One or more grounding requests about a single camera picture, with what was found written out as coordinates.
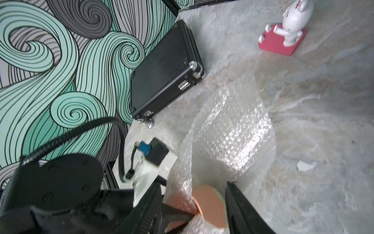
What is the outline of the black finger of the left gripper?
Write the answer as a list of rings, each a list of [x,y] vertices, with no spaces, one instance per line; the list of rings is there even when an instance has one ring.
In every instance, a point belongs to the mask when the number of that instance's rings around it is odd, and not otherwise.
[[[162,205],[162,219],[161,219],[161,233],[165,234],[167,227],[173,222],[183,222],[183,224],[188,224],[190,220],[194,217],[193,214],[178,210],[176,208],[170,207],[166,204]]]

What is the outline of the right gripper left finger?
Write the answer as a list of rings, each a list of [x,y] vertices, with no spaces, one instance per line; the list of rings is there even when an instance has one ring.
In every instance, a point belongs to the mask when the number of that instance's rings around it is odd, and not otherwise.
[[[154,183],[130,214],[119,223],[118,234],[157,234],[162,219],[161,185]]]

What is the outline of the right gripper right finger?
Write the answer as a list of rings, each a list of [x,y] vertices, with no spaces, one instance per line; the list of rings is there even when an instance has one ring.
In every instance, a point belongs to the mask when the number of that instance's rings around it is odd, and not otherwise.
[[[227,183],[225,202],[231,234],[275,234],[234,182]]]

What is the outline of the clear bubble wrap sheet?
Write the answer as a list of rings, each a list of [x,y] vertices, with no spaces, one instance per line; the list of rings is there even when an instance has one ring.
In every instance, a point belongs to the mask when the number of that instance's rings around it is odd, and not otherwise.
[[[234,182],[257,211],[255,200],[275,159],[276,140],[255,82],[235,81],[214,92],[197,113],[178,154],[168,176],[166,200],[175,193],[191,197],[193,188],[208,185],[225,201],[227,183]],[[183,233],[230,231],[219,231],[196,216]]]

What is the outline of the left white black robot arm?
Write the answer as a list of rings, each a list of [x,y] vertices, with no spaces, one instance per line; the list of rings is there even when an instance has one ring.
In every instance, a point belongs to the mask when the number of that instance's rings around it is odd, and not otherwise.
[[[177,223],[179,234],[193,215],[162,202],[159,183],[152,183],[138,205],[133,190],[102,190],[100,162],[89,155],[69,154],[44,165],[39,161],[71,139],[105,124],[119,129],[120,150],[125,130],[117,118],[90,121],[20,158],[1,197],[3,234],[166,234]]]

